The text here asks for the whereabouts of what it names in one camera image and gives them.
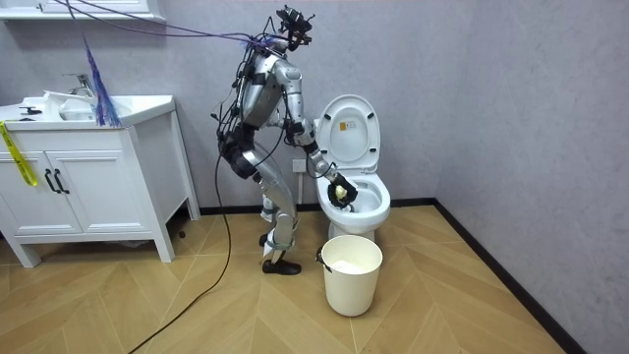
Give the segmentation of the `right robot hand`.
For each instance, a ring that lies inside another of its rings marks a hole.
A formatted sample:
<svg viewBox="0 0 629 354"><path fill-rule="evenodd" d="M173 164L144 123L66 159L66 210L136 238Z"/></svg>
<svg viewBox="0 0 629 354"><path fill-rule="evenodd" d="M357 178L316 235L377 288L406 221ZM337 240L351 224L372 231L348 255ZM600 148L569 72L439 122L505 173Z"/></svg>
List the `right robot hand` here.
<svg viewBox="0 0 629 354"><path fill-rule="evenodd" d="M344 208L356 199L358 191L340 172L337 172L327 187L327 195L335 207Z"/></svg>

